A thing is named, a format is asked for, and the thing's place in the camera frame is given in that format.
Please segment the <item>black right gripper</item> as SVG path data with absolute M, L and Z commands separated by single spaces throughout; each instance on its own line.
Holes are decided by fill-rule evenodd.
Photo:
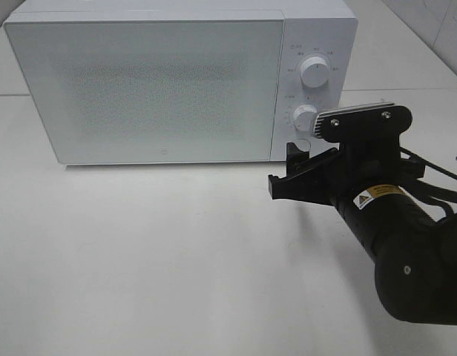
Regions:
M 315 156 L 286 144 L 286 176 L 268 175 L 273 200 L 333 206 L 367 252 L 433 248 L 434 220 L 409 196 L 425 168 L 401 158 L 399 136 L 341 143 Z

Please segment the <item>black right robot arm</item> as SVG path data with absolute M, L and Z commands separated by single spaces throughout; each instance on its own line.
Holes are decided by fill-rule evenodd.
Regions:
M 290 142 L 275 200 L 332 206 L 374 263 L 394 318 L 457 326 L 457 191 L 423 180 L 430 163 L 397 139 L 341 143 L 316 156 Z

